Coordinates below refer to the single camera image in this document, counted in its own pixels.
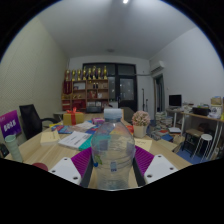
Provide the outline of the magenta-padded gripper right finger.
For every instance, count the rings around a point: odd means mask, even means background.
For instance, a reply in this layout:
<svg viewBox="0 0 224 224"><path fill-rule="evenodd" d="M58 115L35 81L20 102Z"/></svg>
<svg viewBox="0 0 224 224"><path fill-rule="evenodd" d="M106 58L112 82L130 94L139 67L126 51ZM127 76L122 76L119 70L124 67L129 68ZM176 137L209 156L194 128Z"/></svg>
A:
<svg viewBox="0 0 224 224"><path fill-rule="evenodd" d="M177 171L162 154L152 155L141 147L136 147L133 169L139 186L150 184Z"/></svg>

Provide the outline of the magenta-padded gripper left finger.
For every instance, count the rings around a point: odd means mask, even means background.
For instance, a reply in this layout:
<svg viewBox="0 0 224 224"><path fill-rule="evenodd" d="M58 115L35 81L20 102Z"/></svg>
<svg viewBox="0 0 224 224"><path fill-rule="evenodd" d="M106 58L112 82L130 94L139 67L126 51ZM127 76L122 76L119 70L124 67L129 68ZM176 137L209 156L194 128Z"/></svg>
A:
<svg viewBox="0 0 224 224"><path fill-rule="evenodd" d="M91 179L92 169L91 149L87 148L72 158L63 157L49 172L87 188Z"/></svg>

